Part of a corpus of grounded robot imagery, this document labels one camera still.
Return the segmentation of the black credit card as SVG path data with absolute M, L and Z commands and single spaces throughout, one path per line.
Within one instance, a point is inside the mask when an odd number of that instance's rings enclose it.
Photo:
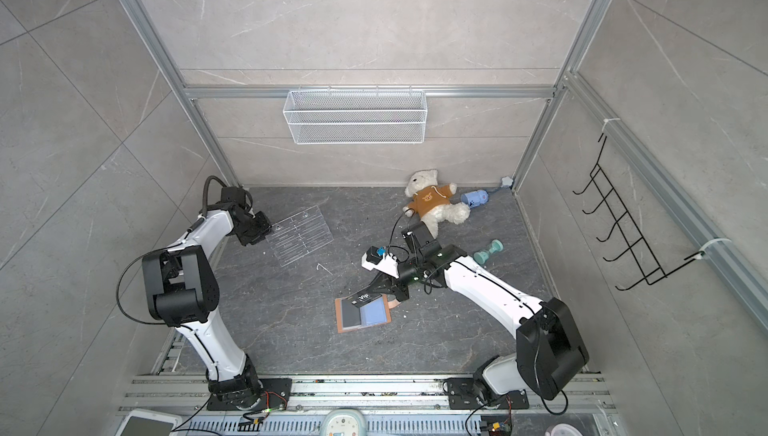
M 373 295 L 371 295 L 368 292 L 365 292 L 365 293 L 354 295 L 350 299 L 350 302 L 353 306 L 359 308 L 359 307 L 365 306 L 366 304 L 369 304 L 374 299 L 375 297 Z

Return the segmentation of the clear plastic card sleeves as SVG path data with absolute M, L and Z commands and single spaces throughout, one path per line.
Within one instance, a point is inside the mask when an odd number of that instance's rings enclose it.
M 343 331 L 387 324 L 391 321 L 389 306 L 384 296 L 362 307 L 355 307 L 348 299 L 340 303 L 341 329 Z

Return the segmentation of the clear acrylic tiered holder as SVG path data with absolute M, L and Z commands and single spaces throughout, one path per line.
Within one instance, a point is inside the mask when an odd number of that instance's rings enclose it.
M 274 223 L 267 241 L 279 266 L 285 267 L 330 244 L 333 235 L 316 205 Z

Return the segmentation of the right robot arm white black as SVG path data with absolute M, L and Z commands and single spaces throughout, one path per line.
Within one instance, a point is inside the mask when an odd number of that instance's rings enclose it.
M 509 285 L 460 247 L 441 245 L 423 223 L 402 235 L 404 260 L 386 247 L 371 246 L 363 254 L 362 267 L 375 277 L 352 296 L 353 306 L 362 308 L 382 295 L 405 301 L 415 284 L 450 289 L 485 310 L 514 338 L 512 354 L 488 360 L 471 378 L 446 380 L 447 393 L 460 397 L 462 406 L 490 406 L 527 390 L 552 401 L 588 363 L 586 345 L 563 301 L 544 301 Z

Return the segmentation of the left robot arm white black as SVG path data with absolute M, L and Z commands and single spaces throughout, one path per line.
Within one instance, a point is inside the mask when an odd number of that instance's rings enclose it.
M 179 332 L 196 351 L 212 397 L 239 409 L 254 407 L 263 385 L 221 317 L 220 288 L 209 258 L 228 236 L 247 246 L 264 240 L 270 230 L 266 215 L 253 210 L 249 191 L 224 185 L 214 204 L 204 190 L 198 218 L 178 240 L 142 257 L 150 316 Z

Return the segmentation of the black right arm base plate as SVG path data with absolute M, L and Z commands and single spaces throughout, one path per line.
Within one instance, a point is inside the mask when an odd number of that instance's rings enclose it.
M 492 408 L 498 405 L 513 410 L 530 408 L 525 390 L 513 390 L 499 395 L 482 380 L 475 378 L 447 378 L 443 381 L 443 391 L 452 410 L 474 410 L 481 406 Z

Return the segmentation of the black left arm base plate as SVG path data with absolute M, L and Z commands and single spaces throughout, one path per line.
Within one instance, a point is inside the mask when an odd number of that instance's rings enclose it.
M 206 405 L 209 411 L 260 411 L 284 409 L 290 398 L 291 378 L 266 378 L 259 382 L 228 380 L 211 382 L 211 398 Z

